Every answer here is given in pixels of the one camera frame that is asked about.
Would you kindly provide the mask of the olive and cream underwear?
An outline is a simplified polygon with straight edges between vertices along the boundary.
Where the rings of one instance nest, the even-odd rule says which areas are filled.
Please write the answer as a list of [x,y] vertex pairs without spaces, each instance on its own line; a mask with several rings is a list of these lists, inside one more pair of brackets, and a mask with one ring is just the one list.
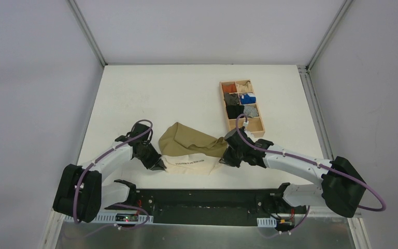
[[221,167],[220,158],[228,147],[223,137],[216,138],[179,122],[159,139],[159,149],[170,174],[209,175]]

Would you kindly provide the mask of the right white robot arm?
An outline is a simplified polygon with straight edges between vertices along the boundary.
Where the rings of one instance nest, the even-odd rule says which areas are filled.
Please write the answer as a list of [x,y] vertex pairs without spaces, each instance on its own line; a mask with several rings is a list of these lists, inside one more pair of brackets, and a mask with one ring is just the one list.
[[284,183],[274,197],[274,208],[282,213],[296,206],[326,206],[334,213],[352,218],[364,195],[364,181],[343,157],[317,159],[287,150],[271,141],[253,141],[245,129],[233,129],[225,137],[228,147],[221,163],[239,167],[241,162],[287,172],[307,180],[306,185]]

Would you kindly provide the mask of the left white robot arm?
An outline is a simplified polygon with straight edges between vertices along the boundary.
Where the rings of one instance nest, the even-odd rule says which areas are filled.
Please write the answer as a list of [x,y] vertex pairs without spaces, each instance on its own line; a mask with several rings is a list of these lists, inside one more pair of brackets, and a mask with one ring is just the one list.
[[53,210],[72,217],[78,224],[91,222],[101,209],[119,207],[131,210],[140,207],[135,184],[120,179],[108,185],[103,183],[116,170],[135,159],[147,170],[166,170],[161,154],[151,144],[152,137],[152,122],[142,119],[94,159],[83,165],[67,165],[55,194]]

